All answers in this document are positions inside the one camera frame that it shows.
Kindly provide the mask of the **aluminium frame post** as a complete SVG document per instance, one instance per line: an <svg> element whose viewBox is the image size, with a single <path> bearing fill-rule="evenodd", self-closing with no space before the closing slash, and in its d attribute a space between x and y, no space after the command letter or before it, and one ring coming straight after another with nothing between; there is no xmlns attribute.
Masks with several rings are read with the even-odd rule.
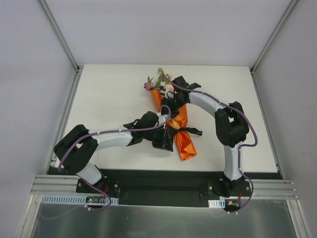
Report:
<svg viewBox="0 0 317 238"><path fill-rule="evenodd" d="M57 41L59 42L63 52L65 53L68 61L71 64L72 68L74 69L74 71L76 73L78 73L80 70L80 65L77 63L77 61L76 61L76 59L75 59L67 41L66 41L66 39L65 39L65 37L64 37L64 35L63 35L59 25L58 25L53 13L52 13L47 1L46 0L38 0L37 2L39 4L41 10L43 11Z"/></svg>
<svg viewBox="0 0 317 238"><path fill-rule="evenodd" d="M283 11L283 13L282 13L281 17L279 18L276 26L274 27L272 33L270 34L269 38L265 42L265 45L262 48L259 56L257 57L256 61L254 62L253 66L250 68L251 75L254 75L255 72L257 71L257 69L260 66L261 62L263 61L263 59L265 58L266 54L268 53L268 51L272 47L275 39L279 35L279 33L282 30L283 26L285 25L285 23L287 22L287 20L289 19L290 15L292 14L292 12L294 11L295 7L297 6L297 4L299 2L300 2L299 0L290 0L289 3L287 4L287 7Z"/></svg>

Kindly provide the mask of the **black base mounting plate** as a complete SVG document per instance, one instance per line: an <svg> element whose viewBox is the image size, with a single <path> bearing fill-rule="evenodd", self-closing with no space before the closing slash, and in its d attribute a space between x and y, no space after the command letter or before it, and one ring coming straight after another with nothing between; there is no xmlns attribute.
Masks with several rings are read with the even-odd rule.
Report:
<svg viewBox="0 0 317 238"><path fill-rule="evenodd" d="M221 172L102 169L102 188L120 205L207 207L220 197Z"/></svg>

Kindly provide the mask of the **right aluminium frame post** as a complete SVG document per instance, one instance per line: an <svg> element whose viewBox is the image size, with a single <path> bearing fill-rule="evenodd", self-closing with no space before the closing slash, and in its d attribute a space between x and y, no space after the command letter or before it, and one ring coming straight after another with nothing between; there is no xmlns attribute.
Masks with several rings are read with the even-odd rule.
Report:
<svg viewBox="0 0 317 238"><path fill-rule="evenodd" d="M292 12L294 11L295 7L297 6L297 4L299 2L300 2L299 0L290 0L289 3L287 4L287 7L283 11L283 13L282 13L281 17L279 18L276 26L274 27L272 33L270 34L269 38L265 42L265 45L262 48L259 56L257 57L256 61L254 62L253 66L250 68L251 75L254 75L255 72L257 71L257 69L260 66L261 62L263 61L263 59L265 58L266 54L268 53L268 51L272 47L275 39L279 35L279 33L282 30L283 26L285 25L285 23L287 22L287 20L289 19L290 15L292 14Z"/></svg>

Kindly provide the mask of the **left aluminium frame post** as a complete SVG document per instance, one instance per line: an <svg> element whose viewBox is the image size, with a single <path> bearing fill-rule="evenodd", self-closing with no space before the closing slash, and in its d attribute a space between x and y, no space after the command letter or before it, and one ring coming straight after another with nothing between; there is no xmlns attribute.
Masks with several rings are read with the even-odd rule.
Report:
<svg viewBox="0 0 317 238"><path fill-rule="evenodd" d="M63 35L59 25L58 25L53 13L52 13L47 1L46 0L38 0L37 2L39 4L41 10L43 11L57 41L59 42L63 52L65 53L68 61L71 64L72 68L74 69L74 71L76 73L78 73L80 70L80 65L77 63L77 61L76 61L76 59L75 59L67 41L66 41L66 39L65 39L65 37L64 37L64 35Z"/></svg>

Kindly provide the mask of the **mauve fake rose stem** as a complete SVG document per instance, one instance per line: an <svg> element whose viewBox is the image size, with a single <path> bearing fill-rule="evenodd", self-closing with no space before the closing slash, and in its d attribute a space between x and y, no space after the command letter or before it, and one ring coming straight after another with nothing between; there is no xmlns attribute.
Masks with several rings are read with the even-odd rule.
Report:
<svg viewBox="0 0 317 238"><path fill-rule="evenodd" d="M153 78L148 77L147 82L144 83L144 89L147 91L151 91L155 89L155 86L153 84Z"/></svg>

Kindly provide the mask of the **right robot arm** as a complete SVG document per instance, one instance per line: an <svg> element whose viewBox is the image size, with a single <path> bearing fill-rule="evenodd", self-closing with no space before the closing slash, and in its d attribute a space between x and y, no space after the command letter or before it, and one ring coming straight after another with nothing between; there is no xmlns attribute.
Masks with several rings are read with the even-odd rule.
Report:
<svg viewBox="0 0 317 238"><path fill-rule="evenodd" d="M241 171L242 142L246 140L249 126L239 102L226 104L205 92L197 83L188 84L183 76L173 81L162 74L163 81L173 85L172 96L167 95L162 103L176 112L185 104L193 104L208 112L215 120L216 136L224 146L225 168L223 179L214 188L222 189L227 195L235 195L245 181Z"/></svg>

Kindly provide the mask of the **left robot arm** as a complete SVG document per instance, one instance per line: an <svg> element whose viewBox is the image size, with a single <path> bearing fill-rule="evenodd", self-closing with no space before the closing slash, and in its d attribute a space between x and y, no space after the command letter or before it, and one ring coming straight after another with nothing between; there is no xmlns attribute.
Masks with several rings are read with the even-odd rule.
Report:
<svg viewBox="0 0 317 238"><path fill-rule="evenodd" d="M53 148L60 161L58 169L79 176L88 182L87 186L92 192L99 193L104 189L105 177L90 162L93 154L110 147L132 146L144 139L157 142L159 136L164 134L168 119L170 115L167 113L162 115L149 111L140 119L111 130L93 131L79 124Z"/></svg>

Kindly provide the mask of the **black ribbon with gold text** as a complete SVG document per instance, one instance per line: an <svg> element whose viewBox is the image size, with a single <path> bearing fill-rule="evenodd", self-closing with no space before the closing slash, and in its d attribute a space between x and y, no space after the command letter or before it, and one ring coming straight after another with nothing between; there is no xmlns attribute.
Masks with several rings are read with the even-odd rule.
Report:
<svg viewBox="0 0 317 238"><path fill-rule="evenodd" d="M176 129L174 128L174 136L181 133L181 132L188 132L190 134L194 134L194 135L198 135L198 136L202 136L203 135L203 132L196 129L196 128L193 128L193 127L181 127L179 129Z"/></svg>

